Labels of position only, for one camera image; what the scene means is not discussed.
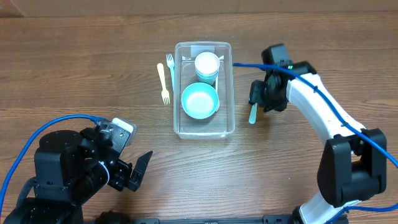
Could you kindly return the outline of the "green plastic fork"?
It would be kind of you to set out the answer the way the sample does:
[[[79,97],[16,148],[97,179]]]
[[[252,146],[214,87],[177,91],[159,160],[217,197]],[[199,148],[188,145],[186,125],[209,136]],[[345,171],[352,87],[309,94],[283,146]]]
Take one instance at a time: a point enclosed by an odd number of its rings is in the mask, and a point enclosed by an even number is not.
[[[257,118],[257,103],[253,104],[249,114],[249,123],[254,124]]]

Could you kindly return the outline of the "green plastic cup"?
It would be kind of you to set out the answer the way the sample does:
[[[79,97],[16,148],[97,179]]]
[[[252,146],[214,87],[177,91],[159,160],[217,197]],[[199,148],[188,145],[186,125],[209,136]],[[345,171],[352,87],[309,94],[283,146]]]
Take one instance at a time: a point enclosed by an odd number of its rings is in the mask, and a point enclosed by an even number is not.
[[[218,77],[217,73],[214,75],[203,75],[203,74],[199,74],[199,73],[197,74],[197,78],[200,82],[207,83],[209,85],[213,85],[215,83],[217,77]]]

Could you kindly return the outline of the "pale green bowl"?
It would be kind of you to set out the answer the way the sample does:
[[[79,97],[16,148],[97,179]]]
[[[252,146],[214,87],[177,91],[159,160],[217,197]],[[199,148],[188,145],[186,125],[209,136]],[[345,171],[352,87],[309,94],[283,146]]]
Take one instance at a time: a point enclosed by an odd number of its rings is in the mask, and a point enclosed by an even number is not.
[[[184,112],[193,119],[209,118],[216,112],[217,104],[217,93],[207,83],[192,83],[181,95],[181,106]]]

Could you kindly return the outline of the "yellow plastic fork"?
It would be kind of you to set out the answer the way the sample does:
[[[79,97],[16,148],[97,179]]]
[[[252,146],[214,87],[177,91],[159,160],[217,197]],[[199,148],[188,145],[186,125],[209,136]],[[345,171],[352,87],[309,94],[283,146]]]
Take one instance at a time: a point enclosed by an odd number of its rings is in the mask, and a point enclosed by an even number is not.
[[[167,90],[167,87],[165,84],[164,65],[162,63],[157,64],[157,71],[158,71],[161,86],[162,86],[162,91],[161,91],[162,100],[164,102],[164,105],[169,105],[170,104],[170,94],[169,94],[169,91]]]

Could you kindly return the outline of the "pink plastic cup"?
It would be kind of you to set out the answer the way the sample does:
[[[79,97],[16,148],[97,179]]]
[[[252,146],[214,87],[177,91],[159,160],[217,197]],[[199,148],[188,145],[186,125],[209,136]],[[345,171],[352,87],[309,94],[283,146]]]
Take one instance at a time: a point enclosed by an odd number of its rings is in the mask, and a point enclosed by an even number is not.
[[[204,72],[214,72],[220,67],[219,58],[211,52],[200,53],[195,59],[195,68]]]

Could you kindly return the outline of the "blue plastic fork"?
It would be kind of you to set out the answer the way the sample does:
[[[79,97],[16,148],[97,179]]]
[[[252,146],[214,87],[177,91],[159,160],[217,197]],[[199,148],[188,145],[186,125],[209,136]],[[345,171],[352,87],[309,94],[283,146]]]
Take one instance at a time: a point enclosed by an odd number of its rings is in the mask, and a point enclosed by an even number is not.
[[[167,66],[170,70],[170,77],[171,77],[171,81],[172,81],[172,90],[174,90],[175,62],[174,62],[174,58],[173,58],[172,54],[166,55],[166,62],[167,62]]]

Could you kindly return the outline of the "white plastic spoon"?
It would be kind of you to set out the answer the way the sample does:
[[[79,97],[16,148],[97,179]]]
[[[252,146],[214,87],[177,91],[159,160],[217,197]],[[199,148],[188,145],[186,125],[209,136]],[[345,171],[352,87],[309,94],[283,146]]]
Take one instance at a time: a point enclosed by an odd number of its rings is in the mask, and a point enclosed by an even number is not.
[[[217,76],[216,76],[216,80],[215,80],[215,91],[216,91],[217,97],[218,97],[218,104],[217,104],[217,107],[216,107],[216,112],[220,108],[220,97],[219,97],[219,93],[218,93],[219,74],[220,74],[220,72],[218,71]]]

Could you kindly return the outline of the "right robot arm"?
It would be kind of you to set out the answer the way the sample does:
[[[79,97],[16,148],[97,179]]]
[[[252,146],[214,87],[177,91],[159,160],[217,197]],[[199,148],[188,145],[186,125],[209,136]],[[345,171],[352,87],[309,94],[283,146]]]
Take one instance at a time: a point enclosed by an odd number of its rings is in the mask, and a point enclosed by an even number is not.
[[[249,102],[268,111],[296,106],[324,146],[317,172],[317,193],[291,215],[266,216],[267,223],[347,223],[345,213],[385,191],[387,139],[380,129],[366,129],[329,94],[308,63],[257,64],[263,81],[251,85]]]

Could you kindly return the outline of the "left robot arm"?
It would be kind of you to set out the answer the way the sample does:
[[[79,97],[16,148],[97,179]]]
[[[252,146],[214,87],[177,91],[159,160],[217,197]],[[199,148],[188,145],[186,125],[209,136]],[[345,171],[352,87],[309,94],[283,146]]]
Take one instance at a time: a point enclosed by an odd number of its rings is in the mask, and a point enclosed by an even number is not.
[[[82,206],[104,186],[135,192],[152,152],[135,165],[120,160],[134,134],[104,122],[41,137],[34,155],[35,177],[23,186],[5,223],[83,223]]]

